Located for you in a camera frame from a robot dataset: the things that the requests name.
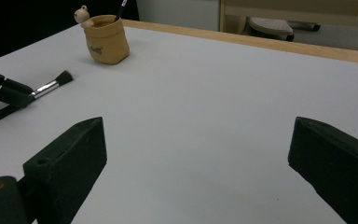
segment brush bristles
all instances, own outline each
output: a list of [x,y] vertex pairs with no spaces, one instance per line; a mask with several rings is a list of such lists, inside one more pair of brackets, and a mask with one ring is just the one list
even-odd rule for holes
[[63,71],[55,80],[60,86],[62,86],[68,82],[71,82],[74,79],[72,78],[72,75],[68,71]]

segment white wall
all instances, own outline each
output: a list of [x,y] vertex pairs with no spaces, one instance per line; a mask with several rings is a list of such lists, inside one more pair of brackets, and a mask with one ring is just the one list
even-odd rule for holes
[[219,29],[219,0],[137,0],[137,4],[141,21]]

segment dark background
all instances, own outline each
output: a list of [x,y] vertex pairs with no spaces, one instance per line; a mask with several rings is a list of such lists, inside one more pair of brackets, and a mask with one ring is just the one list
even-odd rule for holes
[[[76,25],[74,13],[86,5],[91,17],[116,15],[122,0],[0,0],[0,57]],[[139,20],[136,0],[121,18]]]

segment beige pot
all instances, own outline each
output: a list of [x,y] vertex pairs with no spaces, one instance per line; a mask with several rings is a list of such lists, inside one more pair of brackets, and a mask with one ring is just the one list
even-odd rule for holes
[[114,21],[114,15],[91,18],[94,25],[84,27],[87,47],[92,59],[100,63],[119,63],[130,54],[121,19]]

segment wooden table edge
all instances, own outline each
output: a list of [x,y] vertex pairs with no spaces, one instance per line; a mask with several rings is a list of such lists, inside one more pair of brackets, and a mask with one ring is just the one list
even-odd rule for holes
[[123,20],[124,26],[145,29],[151,31],[165,32],[177,35],[188,35],[205,39],[225,41],[229,43],[242,44],[263,49],[275,49],[285,52],[299,53],[310,56],[336,59],[346,62],[358,63],[358,50],[338,49],[324,46],[301,44],[274,39],[266,39],[248,35],[234,35],[216,31],[207,31],[194,28],[179,27],[173,25],[158,24],[145,21]]

